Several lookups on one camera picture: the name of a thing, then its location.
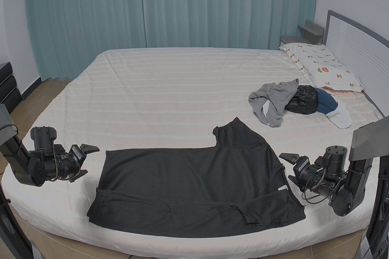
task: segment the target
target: pile of clothes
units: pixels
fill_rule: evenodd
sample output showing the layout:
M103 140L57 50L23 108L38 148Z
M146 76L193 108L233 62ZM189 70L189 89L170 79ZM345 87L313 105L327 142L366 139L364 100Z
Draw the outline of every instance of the pile of clothes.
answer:
M321 88L290 82L267 83L249 96L249 103L259 120L270 127L281 125L284 110L310 115L325 114L338 128L351 126L351 116L344 104Z

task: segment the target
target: tile floor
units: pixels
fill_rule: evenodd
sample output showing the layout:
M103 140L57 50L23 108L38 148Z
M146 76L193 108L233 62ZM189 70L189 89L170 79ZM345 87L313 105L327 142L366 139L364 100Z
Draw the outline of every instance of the tile floor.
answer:
M11 113L13 122L19 128L19 136L24 138L36 118L47 105L65 88L70 80L46 80L31 95L22 101ZM7 166L7 161L0 155L0 174ZM68 238L59 237L39 230L23 220L15 210L20 227L35 242L46 259L127 259L128 254L92 246ZM266 259L352 259L361 241L362 231L318 243L296 251L265 257ZM9 250L0 240L2 259L13 259ZM132 256L131 259L143 259Z

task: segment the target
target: mattress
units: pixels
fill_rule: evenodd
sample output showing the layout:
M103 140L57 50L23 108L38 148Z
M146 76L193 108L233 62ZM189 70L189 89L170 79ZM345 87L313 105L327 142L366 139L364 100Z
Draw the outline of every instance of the mattress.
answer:
M279 128L261 124L248 95L264 83L291 81L303 74L281 51L227 48L146 48L100 54L59 94L33 126L53 126L57 144L91 144L88 174L74 183L46 182L41 188L19 184L10 167L2 186L12 206L33 226L47 232L127 254L160 258L250 258L299 249L365 228L377 187L379 161L366 184L361 205L345 217L328 201L306 204L306 219L287 227L219 238L139 235L98 227L86 213L94 201L106 150L129 148L203 148L214 146L212 130L239 117L262 135L275 153L307 155L311 163L329 145L350 147L353 130L379 119L361 93L334 92L351 114L353 125L338 129L320 113L285 112ZM27 135L23 143L33 149ZM292 165L283 162L287 174Z

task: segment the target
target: baseboard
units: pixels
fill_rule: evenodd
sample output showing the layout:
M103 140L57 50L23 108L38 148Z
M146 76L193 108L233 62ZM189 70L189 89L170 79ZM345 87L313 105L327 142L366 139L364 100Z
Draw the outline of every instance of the baseboard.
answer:
M32 85L30 85L22 94L22 98L25 101L26 98L42 83L41 77L37 78Z

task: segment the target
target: black drawer cabinet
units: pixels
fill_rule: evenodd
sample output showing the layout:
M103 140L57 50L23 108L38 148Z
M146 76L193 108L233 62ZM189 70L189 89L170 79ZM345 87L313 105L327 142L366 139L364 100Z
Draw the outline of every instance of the black drawer cabinet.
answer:
M22 100L17 89L15 77L12 75L12 66L9 62L0 65L0 103L5 104L11 113Z

